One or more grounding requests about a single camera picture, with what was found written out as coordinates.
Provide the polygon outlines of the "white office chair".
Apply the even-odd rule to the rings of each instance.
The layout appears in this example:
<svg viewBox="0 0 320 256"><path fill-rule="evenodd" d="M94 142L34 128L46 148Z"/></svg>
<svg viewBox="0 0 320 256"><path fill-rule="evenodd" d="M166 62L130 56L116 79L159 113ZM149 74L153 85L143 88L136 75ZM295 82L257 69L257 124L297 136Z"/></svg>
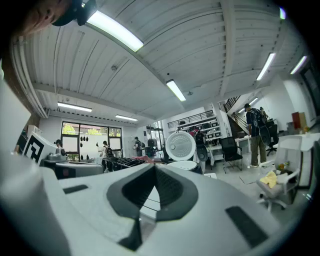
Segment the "white office chair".
<svg viewBox="0 0 320 256"><path fill-rule="evenodd" d="M301 144L302 137L300 135L288 135L279 138L276 155L274 160L270 160L260 164L260 167L266 167L268 172L273 171L277 176L277 184L273 188L260 182L260 179L266 174L260 176L256 184L261 189L259 204L264 204L269 212L272 211L273 205L279 205L282 210L287 208L287 204L282 198L288 197L294 200L294 194L300 182L301 173ZM280 171L278 165L289 162L289 170Z"/></svg>

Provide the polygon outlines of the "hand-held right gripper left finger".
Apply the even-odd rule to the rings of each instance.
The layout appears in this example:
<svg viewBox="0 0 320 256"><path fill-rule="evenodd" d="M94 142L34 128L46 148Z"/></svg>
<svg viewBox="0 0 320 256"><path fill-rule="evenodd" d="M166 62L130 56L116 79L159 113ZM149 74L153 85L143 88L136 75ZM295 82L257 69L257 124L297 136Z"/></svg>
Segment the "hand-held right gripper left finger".
<svg viewBox="0 0 320 256"><path fill-rule="evenodd" d="M142 240L140 208L122 188L153 172L142 164L123 171L58 180L43 167L43 253L52 256L157 256L157 243Z"/></svg>

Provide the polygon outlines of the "long ceiling light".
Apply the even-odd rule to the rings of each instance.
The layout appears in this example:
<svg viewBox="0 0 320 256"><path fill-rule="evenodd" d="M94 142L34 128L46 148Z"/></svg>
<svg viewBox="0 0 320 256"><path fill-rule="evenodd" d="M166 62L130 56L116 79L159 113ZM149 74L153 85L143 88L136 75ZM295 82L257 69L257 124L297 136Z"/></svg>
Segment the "long ceiling light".
<svg viewBox="0 0 320 256"><path fill-rule="evenodd" d="M138 119L136 119L136 118L123 116L123 115L118 115L118 114L115 117L118 118L118 119L127 120L127 121L133 121L133 122L137 122L138 121Z"/></svg>
<svg viewBox="0 0 320 256"><path fill-rule="evenodd" d="M62 108L68 108L68 109L73 109L78 111L89 112L89 113L92 111L92 109L88 107L83 107L83 106L78 106L78 105L68 104L63 102L58 102L57 105Z"/></svg>
<svg viewBox="0 0 320 256"><path fill-rule="evenodd" d="M291 75L294 75L305 63L305 61L307 60L307 56L304 55L299 62L296 64L296 66L292 69L292 71L290 72Z"/></svg>
<svg viewBox="0 0 320 256"><path fill-rule="evenodd" d="M271 63L273 62L275 56L276 56L275 52L269 53L269 55L268 55L264 65L263 65L261 71L259 72L259 74L258 74L258 76L256 78L257 81L260 81L263 78L265 73L268 71L268 68L270 67Z"/></svg>
<svg viewBox="0 0 320 256"><path fill-rule="evenodd" d="M179 87L173 79L168 80L166 82L166 85L181 102L186 101L185 96L183 95L183 93L181 92L181 90L179 89Z"/></svg>
<svg viewBox="0 0 320 256"><path fill-rule="evenodd" d="M88 19L87 23L110 34L133 52L137 52L144 46L144 43L128 29L98 10Z"/></svg>

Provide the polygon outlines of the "black swivel office chair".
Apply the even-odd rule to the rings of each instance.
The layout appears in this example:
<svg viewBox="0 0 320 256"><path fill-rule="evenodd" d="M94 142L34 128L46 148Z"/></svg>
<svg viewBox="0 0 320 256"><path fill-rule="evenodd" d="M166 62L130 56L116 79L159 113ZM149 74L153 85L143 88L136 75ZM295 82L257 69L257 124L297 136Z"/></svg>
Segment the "black swivel office chair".
<svg viewBox="0 0 320 256"><path fill-rule="evenodd" d="M277 149L274 147L278 142L279 142L279 136L278 136L278 125L277 124L272 124L271 126L268 127L269 135L270 135L270 143L268 145L267 151L267 156L271 152L276 152Z"/></svg>

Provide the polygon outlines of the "red brown cardboard box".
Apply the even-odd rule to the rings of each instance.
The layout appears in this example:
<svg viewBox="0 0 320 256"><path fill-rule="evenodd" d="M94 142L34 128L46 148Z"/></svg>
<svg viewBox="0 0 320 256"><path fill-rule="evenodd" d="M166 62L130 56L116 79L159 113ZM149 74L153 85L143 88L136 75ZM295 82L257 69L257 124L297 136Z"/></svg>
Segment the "red brown cardboard box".
<svg viewBox="0 0 320 256"><path fill-rule="evenodd" d="M304 112L293 112L291 114L293 127L295 130L304 130L307 126L306 116Z"/></svg>

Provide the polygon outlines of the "black backpack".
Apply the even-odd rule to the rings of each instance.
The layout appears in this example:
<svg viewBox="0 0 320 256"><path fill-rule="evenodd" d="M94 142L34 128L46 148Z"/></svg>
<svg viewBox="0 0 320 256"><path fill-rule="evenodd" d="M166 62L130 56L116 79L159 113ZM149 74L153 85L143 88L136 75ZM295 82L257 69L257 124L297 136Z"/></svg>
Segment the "black backpack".
<svg viewBox="0 0 320 256"><path fill-rule="evenodd" d="M200 130L198 130L195 135L195 143L197 146L205 145L206 143L205 135Z"/></svg>

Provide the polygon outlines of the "black cantilever visitor chair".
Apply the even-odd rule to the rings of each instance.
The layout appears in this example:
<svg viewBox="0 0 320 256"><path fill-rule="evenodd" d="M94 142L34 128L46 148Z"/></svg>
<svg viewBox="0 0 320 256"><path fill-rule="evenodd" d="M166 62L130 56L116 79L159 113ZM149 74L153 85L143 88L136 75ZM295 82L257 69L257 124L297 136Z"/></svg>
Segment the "black cantilever visitor chair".
<svg viewBox="0 0 320 256"><path fill-rule="evenodd" d="M243 170L243 153L242 148L239 147L235 139L230 137L225 137L220 139L220 145L222 149L223 157L223 171L227 173L227 164L230 167L238 168L240 171Z"/></svg>

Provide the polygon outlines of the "yellow cloth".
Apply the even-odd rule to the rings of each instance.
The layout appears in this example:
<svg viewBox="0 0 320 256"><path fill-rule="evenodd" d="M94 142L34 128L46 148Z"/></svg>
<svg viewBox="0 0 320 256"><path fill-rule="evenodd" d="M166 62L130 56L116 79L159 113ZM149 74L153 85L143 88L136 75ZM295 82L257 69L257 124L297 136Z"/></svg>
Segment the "yellow cloth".
<svg viewBox="0 0 320 256"><path fill-rule="evenodd" d="M259 181L272 189L277 184L277 175L275 172L269 171L266 176L262 177Z"/></svg>

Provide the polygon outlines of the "white shelving unit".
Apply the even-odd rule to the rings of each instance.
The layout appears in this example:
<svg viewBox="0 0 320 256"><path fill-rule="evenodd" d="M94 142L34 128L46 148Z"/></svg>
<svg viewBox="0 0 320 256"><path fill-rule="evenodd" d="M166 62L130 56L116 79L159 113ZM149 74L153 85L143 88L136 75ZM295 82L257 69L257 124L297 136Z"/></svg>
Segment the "white shelving unit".
<svg viewBox="0 0 320 256"><path fill-rule="evenodd" d="M192 123L180 123L176 131L189 133L190 130L198 129L205 135L205 146L211 150L221 148L221 139L223 138L221 126L217 118L196 121Z"/></svg>

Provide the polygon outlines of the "dark staircase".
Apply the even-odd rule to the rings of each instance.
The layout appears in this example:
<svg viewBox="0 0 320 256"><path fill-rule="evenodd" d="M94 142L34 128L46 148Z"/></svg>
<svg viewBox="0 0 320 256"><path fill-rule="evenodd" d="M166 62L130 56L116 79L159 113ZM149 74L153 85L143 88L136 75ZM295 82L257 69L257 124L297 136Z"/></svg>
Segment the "dark staircase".
<svg viewBox="0 0 320 256"><path fill-rule="evenodd" d="M237 103L240 96L232 97L227 99L223 103L223 110L226 112L229 125L231 128L232 136L235 139L242 139L245 136L249 136L250 133L247 129L246 121L240 117L236 112L231 112L232 107Z"/></svg>

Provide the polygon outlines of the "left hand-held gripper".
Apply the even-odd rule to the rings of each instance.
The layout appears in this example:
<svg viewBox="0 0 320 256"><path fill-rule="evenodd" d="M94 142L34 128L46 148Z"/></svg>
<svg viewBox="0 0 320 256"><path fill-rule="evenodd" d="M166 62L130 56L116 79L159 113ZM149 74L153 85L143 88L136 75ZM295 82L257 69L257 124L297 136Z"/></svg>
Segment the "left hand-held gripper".
<svg viewBox="0 0 320 256"><path fill-rule="evenodd" d="M24 147L23 155L37 165L42 160L55 163L54 172L58 180L87 177L104 173L103 166L94 163L69 162L63 148L58 148L41 135L32 132Z"/></svg>

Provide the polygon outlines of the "black framed window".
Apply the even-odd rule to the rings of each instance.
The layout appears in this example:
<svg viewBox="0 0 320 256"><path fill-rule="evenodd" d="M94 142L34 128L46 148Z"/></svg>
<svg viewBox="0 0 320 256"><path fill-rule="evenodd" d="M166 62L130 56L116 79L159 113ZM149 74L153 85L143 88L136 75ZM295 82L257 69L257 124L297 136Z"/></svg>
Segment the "black framed window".
<svg viewBox="0 0 320 256"><path fill-rule="evenodd" d="M104 144L115 157L123 156L122 129L64 121L61 126L62 147L68 159L76 162L100 162Z"/></svg>

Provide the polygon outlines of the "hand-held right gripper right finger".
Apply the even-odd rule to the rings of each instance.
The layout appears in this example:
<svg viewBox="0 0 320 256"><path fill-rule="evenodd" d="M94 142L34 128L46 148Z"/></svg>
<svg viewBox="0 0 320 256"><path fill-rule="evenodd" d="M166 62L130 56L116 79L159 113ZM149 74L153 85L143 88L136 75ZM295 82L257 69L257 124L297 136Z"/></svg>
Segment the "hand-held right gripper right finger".
<svg viewBox="0 0 320 256"><path fill-rule="evenodd" d="M262 205L232 185L191 171L168 167L192 181L195 206L182 219L160 222L154 230L154 256L240 256L251 250L226 210L240 207L272 238L279 222Z"/></svg>

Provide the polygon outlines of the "black oval shell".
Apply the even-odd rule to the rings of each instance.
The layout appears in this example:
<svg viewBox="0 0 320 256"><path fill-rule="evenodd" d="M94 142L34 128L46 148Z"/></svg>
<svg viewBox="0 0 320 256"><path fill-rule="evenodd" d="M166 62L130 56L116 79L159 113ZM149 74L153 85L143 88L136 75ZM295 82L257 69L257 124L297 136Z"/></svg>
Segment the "black oval shell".
<svg viewBox="0 0 320 256"><path fill-rule="evenodd" d="M208 159L208 150L204 144L199 144L196 146L197 157L200 162L206 162Z"/></svg>
<svg viewBox="0 0 320 256"><path fill-rule="evenodd" d="M271 136L268 128L265 125L259 127L259 135L260 135L261 141L265 146L268 146L271 143Z"/></svg>

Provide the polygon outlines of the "dark blue rice cooker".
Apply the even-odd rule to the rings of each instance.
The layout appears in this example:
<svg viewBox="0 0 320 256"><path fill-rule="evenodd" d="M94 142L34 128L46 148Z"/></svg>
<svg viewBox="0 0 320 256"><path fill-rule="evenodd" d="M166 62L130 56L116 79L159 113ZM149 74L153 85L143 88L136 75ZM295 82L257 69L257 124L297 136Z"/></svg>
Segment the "dark blue rice cooker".
<svg viewBox="0 0 320 256"><path fill-rule="evenodd" d="M177 161L194 161L197 163L197 168L188 170L193 173L202 175L202 167L196 152L195 139L185 131L176 131L172 133L165 143L165 150L169 158L173 162Z"/></svg>

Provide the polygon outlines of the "white perforated steamer tray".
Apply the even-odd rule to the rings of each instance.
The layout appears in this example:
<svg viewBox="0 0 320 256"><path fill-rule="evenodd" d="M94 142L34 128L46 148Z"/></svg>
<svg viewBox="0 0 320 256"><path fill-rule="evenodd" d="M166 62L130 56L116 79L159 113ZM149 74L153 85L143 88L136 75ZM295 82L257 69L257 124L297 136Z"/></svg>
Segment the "white perforated steamer tray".
<svg viewBox="0 0 320 256"><path fill-rule="evenodd" d="M186 171L192 171L197 168L198 164L195 161L191 160L182 160L182 161L174 161L167 164L170 167L186 170Z"/></svg>

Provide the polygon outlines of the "black clothes drying rack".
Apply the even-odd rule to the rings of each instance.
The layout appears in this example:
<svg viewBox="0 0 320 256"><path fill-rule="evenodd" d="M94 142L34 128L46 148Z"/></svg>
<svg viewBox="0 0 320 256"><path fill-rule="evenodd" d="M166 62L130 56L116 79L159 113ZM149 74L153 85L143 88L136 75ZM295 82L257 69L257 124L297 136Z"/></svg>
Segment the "black clothes drying rack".
<svg viewBox="0 0 320 256"><path fill-rule="evenodd" d="M106 170L108 172L116 172L119 170L135 167L141 164L147 163L146 160L126 158L126 157L107 157L106 159Z"/></svg>

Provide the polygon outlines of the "white side desk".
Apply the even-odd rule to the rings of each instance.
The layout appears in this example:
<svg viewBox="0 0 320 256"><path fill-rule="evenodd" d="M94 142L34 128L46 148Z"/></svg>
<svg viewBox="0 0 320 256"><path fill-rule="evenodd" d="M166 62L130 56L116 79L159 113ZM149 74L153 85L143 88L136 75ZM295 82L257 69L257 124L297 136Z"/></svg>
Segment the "white side desk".
<svg viewBox="0 0 320 256"><path fill-rule="evenodd" d="M301 172L299 179L300 187L309 187L312 181L313 175L313 151L314 151L314 143L320 140L320 132L319 133L310 133L302 135L301 141Z"/></svg>

